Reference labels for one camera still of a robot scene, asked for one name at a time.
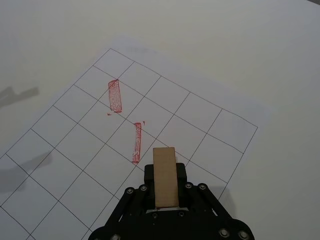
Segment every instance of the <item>red ink stamp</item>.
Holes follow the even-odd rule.
[[[115,113],[122,112],[119,80],[112,80],[108,83],[110,108]]]
[[[141,152],[141,123],[136,122],[134,125],[135,125],[135,143],[134,143],[134,151],[132,154],[132,163],[138,164],[140,162],[140,152]]]

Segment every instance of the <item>wooden block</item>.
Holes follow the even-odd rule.
[[[178,207],[178,180],[174,147],[153,149],[153,171],[155,207]]]

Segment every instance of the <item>white table surface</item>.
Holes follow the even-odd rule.
[[[274,112],[222,200],[256,239],[316,239],[320,214],[320,6],[306,0],[4,0],[0,149],[127,35]]]

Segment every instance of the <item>grid lines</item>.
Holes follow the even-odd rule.
[[[0,206],[0,208],[2,208],[2,209],[3,209],[7,214],[9,214],[20,226],[22,226],[22,227],[27,231],[27,233],[29,234],[29,236],[32,235],[32,233],[33,233],[33,232],[37,229],[37,227],[43,222],[43,220],[47,217],[47,215],[51,212],[51,210],[56,206],[57,203],[61,203],[75,218],[77,218],[85,227],[88,228],[87,231],[86,231],[86,233],[85,233],[85,235],[86,235],[86,234],[88,233],[88,231],[90,231],[90,229],[91,229],[91,227],[94,225],[94,223],[97,221],[97,219],[99,218],[99,216],[102,214],[102,212],[105,210],[105,208],[107,207],[107,205],[109,204],[109,202],[111,201],[111,199],[112,199],[112,198],[117,198],[117,199],[119,199],[118,197],[116,197],[116,193],[121,189],[122,185],[126,182],[126,180],[128,179],[128,177],[129,177],[129,176],[131,175],[131,173],[135,170],[135,168],[137,168],[137,167],[138,167],[139,169],[141,169],[141,168],[138,166],[138,164],[133,164],[130,159],[128,159],[128,158],[125,157],[123,154],[121,154],[120,152],[116,151],[113,147],[111,147],[110,144],[108,144],[108,141],[113,137],[113,135],[117,132],[117,130],[123,125],[123,123],[124,123],[125,121],[128,121],[128,122],[130,122],[131,124],[134,124],[133,122],[131,122],[131,121],[128,119],[128,117],[129,117],[129,116],[131,115],[131,113],[137,108],[137,106],[141,103],[141,101],[142,101],[144,98],[146,98],[147,100],[155,103],[157,106],[165,109],[163,106],[161,106],[160,104],[158,104],[157,102],[151,100],[150,98],[148,98],[148,97],[146,96],[146,95],[150,92],[150,90],[158,83],[158,81],[159,81],[161,78],[164,78],[164,79],[170,81],[171,83],[174,83],[175,85],[179,86],[180,88],[186,90],[186,91],[187,91],[187,95],[186,95],[186,97],[184,98],[184,100],[180,103],[180,105],[178,106],[178,108],[176,109],[175,112],[171,112],[171,111],[165,109],[166,111],[168,111],[169,113],[171,113],[172,116],[171,116],[170,119],[166,122],[165,126],[164,126],[164,127],[162,128],[162,130],[157,134],[157,136],[152,136],[152,135],[149,134],[147,131],[145,131],[145,130],[142,129],[142,131],[144,131],[146,134],[152,136],[152,137],[154,138],[154,140],[153,140],[152,144],[149,146],[149,148],[148,148],[148,149],[145,151],[145,153],[142,155],[141,158],[144,157],[144,155],[147,153],[147,151],[151,148],[151,146],[154,144],[154,142],[155,142],[156,140],[158,140],[158,141],[161,142],[162,144],[166,145],[164,142],[162,142],[161,140],[159,140],[158,137],[160,136],[160,134],[163,132],[163,130],[166,128],[166,126],[167,126],[168,123],[172,120],[173,117],[177,117],[177,118],[179,118],[179,119],[187,122],[189,125],[191,125],[191,126],[193,126],[194,128],[200,130],[201,132],[205,133],[205,135],[204,135],[203,138],[201,139],[200,143],[198,144],[198,146],[196,147],[196,149],[194,150],[194,152],[193,152],[193,154],[191,155],[190,158],[185,157],[182,152],[178,152],[178,151],[177,151],[177,153],[179,153],[182,157],[184,157],[184,158],[187,159],[187,164],[186,164],[186,166],[189,164],[189,162],[192,162],[192,163],[194,163],[195,165],[197,165],[198,167],[200,167],[201,169],[203,169],[204,171],[210,173],[211,175],[215,176],[216,178],[218,178],[218,179],[222,180],[224,183],[226,183],[226,185],[225,185],[225,187],[224,187],[221,195],[219,196],[219,198],[220,198],[220,197],[222,196],[222,194],[224,193],[225,189],[227,188],[227,186],[228,186],[228,184],[229,184],[229,182],[230,182],[230,179],[232,178],[232,176],[233,176],[234,172],[236,171],[236,169],[237,169],[237,167],[238,167],[241,159],[243,158],[244,153],[246,152],[249,144],[251,143],[254,135],[256,134],[256,132],[257,132],[257,130],[258,130],[258,127],[257,127],[256,125],[254,125],[253,123],[247,121],[247,120],[244,119],[243,117],[241,117],[241,116],[239,116],[239,115],[237,115],[237,114],[235,114],[235,113],[233,113],[233,112],[231,112],[231,111],[229,111],[229,110],[227,110],[227,109],[225,109],[225,108],[223,108],[223,107],[221,107],[221,106],[218,106],[218,105],[216,105],[216,104],[214,104],[214,103],[212,103],[212,102],[204,99],[203,97],[201,97],[201,96],[199,96],[199,95],[191,92],[190,90],[188,90],[188,89],[184,88],[183,86],[181,86],[181,85],[179,85],[179,84],[171,81],[170,79],[167,79],[167,78],[164,77],[163,75],[155,72],[154,70],[148,68],[147,66],[145,66],[145,65],[143,65],[143,64],[141,64],[141,63],[139,63],[139,62],[134,61],[133,59],[130,59],[130,60],[132,61],[132,63],[125,69],[125,71],[124,71],[118,78],[117,78],[117,77],[113,77],[112,75],[108,74],[107,72],[105,72],[105,71],[103,71],[102,69],[100,69],[100,68],[98,68],[97,66],[95,66],[95,64],[96,64],[102,57],[104,57],[104,56],[108,53],[108,51],[110,51],[110,50],[115,51],[115,52],[117,52],[118,54],[120,54],[120,55],[122,55],[122,56],[124,56],[124,57],[126,57],[126,58],[128,58],[128,59],[130,59],[129,57],[123,55],[122,53],[120,53],[120,52],[118,52],[118,51],[116,51],[116,50],[114,50],[114,49],[112,49],[112,48],[109,48],[92,66],[90,66],[90,67],[52,104],[52,106],[51,106],[50,108],[48,108],[48,110],[15,142],[15,144],[13,144],[13,145],[1,156],[1,158],[2,158],[4,155],[7,155],[15,164],[17,164],[17,165],[27,174],[26,179],[25,179],[24,181],[22,181],[22,183],[9,195],[9,197],[7,197],[7,199],[2,203],[2,205],[3,205],[6,201],[8,201],[8,200],[10,199],[10,197],[17,191],[17,189],[18,189],[28,178],[33,179],[37,184],[39,184],[43,189],[45,189],[45,190],[46,190],[51,196],[53,196],[54,199],[56,200],[56,203],[55,203],[55,204],[53,205],[53,207],[48,211],[48,213],[44,216],[44,218],[39,222],[39,224],[35,227],[35,229],[34,229],[32,232],[28,232],[16,219],[14,219],[5,209],[2,208],[2,206]],[[152,72],[154,72],[154,73],[156,73],[156,74],[159,75],[159,78],[154,82],[154,84],[151,86],[151,88],[150,88],[145,94],[141,94],[141,93],[138,92],[136,89],[132,88],[131,86],[127,85],[126,83],[124,83],[124,82],[122,82],[122,81],[120,80],[121,76],[122,76],[134,63],[139,64],[139,65],[141,65],[141,66],[143,66],[143,67],[145,67],[145,68],[147,68],[147,69],[151,70]],[[130,111],[130,113],[127,115],[127,117],[123,117],[122,115],[116,113],[116,114],[118,114],[119,116],[121,116],[121,118],[123,119],[123,121],[121,122],[121,124],[119,125],[119,127],[117,127],[116,130],[111,134],[111,136],[107,139],[107,141],[101,140],[99,137],[97,137],[95,134],[93,134],[91,131],[89,131],[88,129],[86,129],[84,126],[82,126],[82,125],[80,124],[80,121],[89,113],[89,111],[90,111],[98,102],[101,103],[101,104],[103,104],[104,106],[110,108],[109,106],[105,105],[105,104],[101,101],[102,96],[108,91],[108,89],[106,89],[106,91],[105,91],[99,98],[96,98],[96,97],[92,96],[91,94],[89,94],[88,92],[86,92],[84,89],[82,89],[82,88],[80,88],[79,86],[76,85],[76,83],[79,81],[79,79],[81,79],[91,68],[96,68],[96,69],[104,72],[105,74],[111,76],[112,78],[118,79],[122,84],[126,85],[127,87],[131,88],[132,90],[136,91],[137,93],[139,93],[139,94],[142,96],[141,100],[140,100],[140,101],[135,105],[135,107]],[[85,92],[85,93],[87,93],[89,96],[91,96],[93,99],[95,99],[95,103],[92,105],[92,107],[90,107],[90,109],[89,109],[89,110],[81,117],[81,119],[80,119],[79,121],[77,121],[77,122],[74,121],[73,119],[71,119],[71,117],[69,117],[66,113],[64,113],[62,110],[60,110],[59,108],[57,108],[57,107],[55,106],[55,104],[58,102],[58,100],[61,99],[61,98],[65,95],[65,93],[66,93],[72,86],[75,86],[76,88],[82,90],[83,92]],[[185,100],[187,99],[187,97],[188,97],[190,94],[194,94],[195,96],[199,97],[200,99],[202,99],[202,100],[204,100],[204,101],[206,101],[206,102],[208,102],[208,103],[210,103],[210,104],[212,104],[212,105],[220,108],[220,112],[218,113],[218,115],[216,116],[216,118],[214,119],[214,121],[212,122],[210,128],[209,128],[207,131],[201,130],[199,127],[195,126],[194,124],[191,124],[190,122],[188,122],[188,121],[186,121],[185,119],[183,119],[183,118],[181,118],[181,117],[179,117],[179,116],[176,115],[177,111],[179,110],[179,108],[182,106],[182,104],[185,102]],[[70,118],[70,119],[74,122],[74,126],[71,128],[71,130],[69,130],[69,131],[66,133],[66,135],[65,135],[56,145],[50,144],[47,140],[45,140],[39,133],[37,133],[37,132],[33,129],[33,127],[36,125],[36,123],[37,123],[51,108],[56,108],[57,110],[59,110],[61,113],[63,113],[64,115],[66,115],[68,118]],[[240,151],[239,149],[237,149],[235,146],[232,146],[232,145],[228,144],[227,142],[222,141],[221,139],[218,139],[217,137],[209,134],[209,130],[212,128],[212,126],[214,125],[214,123],[216,122],[217,118],[219,117],[220,113],[221,113],[223,110],[226,111],[226,112],[232,113],[233,115],[236,115],[236,116],[238,116],[239,118],[243,119],[244,121],[248,122],[249,124],[255,126],[255,131],[254,131],[254,133],[253,133],[250,141],[249,141],[248,144],[246,145],[246,148],[245,148],[245,150],[244,150],[243,152]],[[99,139],[100,141],[103,142],[102,147],[97,151],[97,153],[94,155],[94,157],[88,162],[88,164],[86,164],[86,166],[85,166],[83,169],[80,168],[76,163],[74,163],[74,162],[73,162],[71,159],[69,159],[65,154],[63,154],[62,152],[60,152],[60,151],[57,149],[57,146],[65,139],[65,137],[66,137],[77,125],[79,125],[79,126],[81,126],[82,128],[86,129],[88,132],[90,132],[92,135],[94,135],[97,139]],[[33,132],[36,133],[41,139],[43,139],[45,142],[47,142],[47,143],[52,147],[52,150],[43,158],[43,160],[37,165],[37,167],[36,167],[31,173],[27,173],[18,163],[16,163],[16,162],[7,154],[7,153],[9,152],[9,150],[10,150],[11,148],[13,148],[13,146],[15,146],[16,143],[17,143],[20,139],[22,139],[22,138],[26,135],[26,133],[27,133],[28,131],[33,131]],[[226,145],[234,148],[235,150],[237,150],[238,152],[241,153],[241,158],[239,159],[239,161],[238,161],[236,167],[234,168],[234,170],[233,170],[233,172],[232,172],[232,174],[231,174],[231,177],[229,178],[228,181],[225,181],[225,180],[221,179],[220,177],[217,177],[217,176],[214,175],[213,173],[207,171],[206,169],[204,169],[203,167],[201,167],[200,165],[198,165],[197,163],[195,163],[195,162],[192,161],[193,156],[195,155],[196,151],[198,150],[199,146],[201,145],[201,143],[203,142],[203,140],[205,139],[205,137],[206,137],[207,135],[208,135],[208,136],[211,136],[212,138],[215,138],[215,139],[221,141],[222,143],[224,143],[224,144],[226,144]],[[97,154],[102,150],[102,148],[103,148],[104,146],[110,147],[113,151],[117,152],[119,155],[121,155],[122,157],[124,157],[126,160],[128,160],[130,163],[132,163],[132,164],[134,165],[134,167],[132,168],[131,172],[130,172],[130,173],[128,174],[128,176],[124,179],[124,181],[122,182],[122,184],[119,186],[119,188],[117,189],[117,191],[116,191],[114,194],[113,194],[112,192],[110,192],[107,188],[105,188],[102,184],[100,184],[98,181],[96,181],[92,176],[90,176],[89,174],[87,174],[86,171],[85,171],[86,167],[92,162],[92,160],[97,156]],[[72,162],[76,167],[78,167],[78,168],[80,169],[80,173],[78,174],[78,176],[77,176],[77,177],[75,178],[75,180],[71,183],[71,185],[63,192],[62,196],[59,197],[59,198],[56,198],[53,194],[51,194],[46,188],[44,188],[38,181],[36,181],[36,180],[31,176],[32,173],[33,173],[33,172],[39,167],[39,165],[51,154],[51,152],[52,152],[53,150],[58,151],[58,152],[59,152],[60,154],[62,154],[66,159],[68,159],[70,162]],[[82,173],[88,175],[91,179],[93,179],[97,184],[99,184],[101,187],[103,187],[106,191],[108,191],[108,192],[112,195],[111,199],[106,203],[106,205],[104,206],[104,208],[102,209],[102,211],[100,212],[100,214],[96,217],[96,219],[93,221],[93,223],[92,223],[90,226],[87,226],[86,224],[84,224],[74,213],[72,213],[71,210],[69,210],[69,209],[60,201],[60,200],[62,199],[62,197],[65,195],[65,193],[70,189],[70,187],[74,184],[74,182],[79,178],[79,176],[80,176]]]

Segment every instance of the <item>paper sheet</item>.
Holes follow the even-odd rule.
[[[11,187],[1,207],[36,239],[51,239],[58,223],[55,232],[80,240],[105,224],[127,187],[144,183],[156,147],[175,147],[188,181],[219,198],[268,112],[118,38],[1,157],[3,172],[15,172],[3,174]]]

